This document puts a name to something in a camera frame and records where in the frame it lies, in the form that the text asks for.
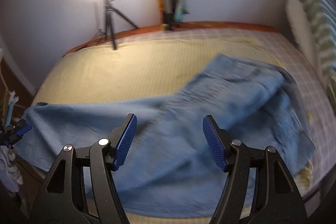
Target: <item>green and white striped fabric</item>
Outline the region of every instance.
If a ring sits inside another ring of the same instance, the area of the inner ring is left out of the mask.
[[[336,112],[336,0],[299,0],[310,22],[323,85]]]

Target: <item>silver bolt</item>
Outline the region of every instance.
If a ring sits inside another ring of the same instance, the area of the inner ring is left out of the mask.
[[[232,144],[233,144],[234,146],[240,146],[240,145],[242,144],[242,142],[241,142],[240,140],[233,140],[233,141],[232,141]]]
[[[63,148],[63,150],[65,151],[65,152],[68,152],[68,151],[70,151],[72,149],[72,145],[69,145],[69,144],[67,144],[64,148]]]
[[[270,152],[270,153],[275,153],[276,149],[273,146],[269,146],[267,148],[267,151]]]
[[[108,139],[101,139],[99,140],[98,142],[100,145],[107,145],[109,143],[109,140]]]

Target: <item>blue garment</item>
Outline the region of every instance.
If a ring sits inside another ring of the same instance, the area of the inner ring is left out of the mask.
[[[33,129],[15,148],[48,171],[64,145],[92,145],[129,112],[137,115],[138,130],[113,178],[124,209],[142,215],[213,214],[227,174],[216,166],[203,134],[205,115],[213,115],[220,128],[249,147],[274,146],[292,174],[315,149],[291,76],[270,64],[224,55],[171,96],[92,105],[39,103],[25,112]],[[253,170],[250,174],[245,205],[253,196]]]

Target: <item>bed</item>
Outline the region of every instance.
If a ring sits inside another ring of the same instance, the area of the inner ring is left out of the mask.
[[[49,73],[33,105],[41,101],[103,103],[171,94],[218,53],[252,58],[285,68],[302,95],[312,128],[310,138],[316,147],[311,163],[295,177],[304,198],[318,189],[335,165],[336,121],[325,91],[304,56],[274,28],[194,22],[177,32],[160,31],[155,26],[123,32],[117,37],[117,51],[104,41],[92,41],[69,51]],[[208,223],[210,219],[155,219],[135,214],[128,217],[131,223]]]

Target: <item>orange fabric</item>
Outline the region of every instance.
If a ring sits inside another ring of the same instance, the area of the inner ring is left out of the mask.
[[[190,30],[190,29],[229,29],[229,28],[243,29],[243,30],[256,30],[256,31],[263,31],[263,32],[278,32],[274,27],[270,27],[270,26],[250,24],[250,23],[218,22],[218,21],[181,22],[180,28],[174,29],[174,31],[183,31],[183,30]],[[161,30],[160,25],[127,30],[127,31],[116,33],[115,39],[130,37],[132,35],[157,32],[160,30]],[[98,39],[86,42],[84,44],[81,44],[67,51],[64,54],[64,56],[71,52],[76,52],[82,48],[96,46],[96,45],[108,42],[110,40],[111,38],[108,35],[107,39],[98,38]]]

